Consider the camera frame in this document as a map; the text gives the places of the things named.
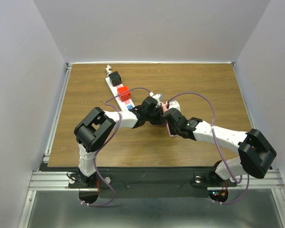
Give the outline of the pink power strip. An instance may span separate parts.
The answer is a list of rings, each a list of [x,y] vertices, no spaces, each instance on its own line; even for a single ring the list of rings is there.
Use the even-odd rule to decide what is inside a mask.
[[[163,113],[165,113],[165,112],[168,110],[166,104],[164,104],[163,102],[160,102],[160,105],[161,105],[161,107],[162,107]],[[170,137],[170,138],[175,138],[176,135],[173,135],[173,134],[171,133],[170,128],[169,128],[169,125],[168,125],[168,122],[166,122],[165,125],[166,125],[166,128],[167,128],[169,137]]]

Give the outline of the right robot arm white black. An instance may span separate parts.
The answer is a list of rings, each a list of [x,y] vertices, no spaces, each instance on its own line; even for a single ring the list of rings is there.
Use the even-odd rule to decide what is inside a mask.
[[[239,155],[230,160],[222,158],[214,167],[214,171],[209,173],[209,181],[213,185],[220,185],[229,178],[245,174],[262,179],[277,156],[273,146],[257,129],[243,132],[212,126],[198,118],[186,119],[176,108],[168,109],[163,117],[172,134],[194,141],[213,143],[219,152],[223,147]]]

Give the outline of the red cube socket plug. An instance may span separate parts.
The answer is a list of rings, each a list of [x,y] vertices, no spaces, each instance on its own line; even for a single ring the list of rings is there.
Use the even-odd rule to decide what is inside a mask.
[[[119,99],[121,100],[121,102],[126,102],[127,100],[131,99],[131,92],[126,85],[119,87],[117,89],[117,92],[118,92]]]

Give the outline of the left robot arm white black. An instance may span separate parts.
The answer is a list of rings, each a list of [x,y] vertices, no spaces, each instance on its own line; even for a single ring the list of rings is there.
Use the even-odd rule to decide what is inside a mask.
[[[80,156],[78,182],[85,187],[96,183],[96,153],[112,139],[115,131],[119,128],[138,128],[146,122],[164,125],[163,112],[160,103],[150,96],[141,105],[126,108],[125,111],[108,112],[100,107],[93,108],[74,129]]]

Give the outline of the black cube socket plug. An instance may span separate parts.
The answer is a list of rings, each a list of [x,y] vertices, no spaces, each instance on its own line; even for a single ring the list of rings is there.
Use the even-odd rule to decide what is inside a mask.
[[[112,72],[108,76],[113,87],[122,84],[121,76],[118,71]]]

